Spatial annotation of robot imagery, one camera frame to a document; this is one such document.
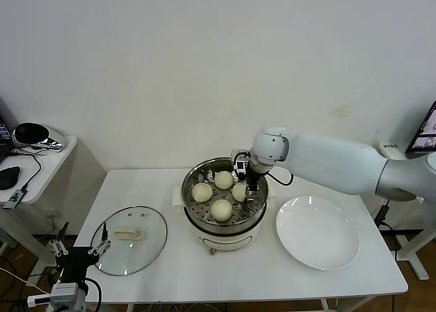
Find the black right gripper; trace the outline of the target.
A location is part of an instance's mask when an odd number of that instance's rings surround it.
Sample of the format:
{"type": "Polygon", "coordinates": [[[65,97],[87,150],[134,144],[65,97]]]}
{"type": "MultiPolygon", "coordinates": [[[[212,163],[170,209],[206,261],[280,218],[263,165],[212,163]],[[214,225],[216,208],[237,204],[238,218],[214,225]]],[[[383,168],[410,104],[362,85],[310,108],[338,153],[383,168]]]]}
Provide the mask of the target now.
{"type": "Polygon", "coordinates": [[[256,201],[258,193],[258,181],[261,178],[261,174],[256,172],[252,167],[251,163],[247,163],[246,167],[246,183],[247,189],[245,190],[245,197],[247,203],[251,204],[256,201]]]}

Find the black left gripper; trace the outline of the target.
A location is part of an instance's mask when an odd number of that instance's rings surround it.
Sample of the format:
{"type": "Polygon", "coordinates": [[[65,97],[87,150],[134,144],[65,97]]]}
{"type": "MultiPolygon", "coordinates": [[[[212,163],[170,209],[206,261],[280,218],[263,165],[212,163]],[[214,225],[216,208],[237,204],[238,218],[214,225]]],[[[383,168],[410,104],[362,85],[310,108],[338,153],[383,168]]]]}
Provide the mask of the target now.
{"type": "Polygon", "coordinates": [[[103,222],[102,238],[95,248],[71,247],[67,249],[63,243],[69,223],[59,230],[55,239],[48,242],[51,252],[56,256],[57,266],[61,267],[62,283],[82,283],[85,281],[88,267],[97,263],[97,256],[103,255],[111,246],[108,239],[107,223],[103,222]]]}

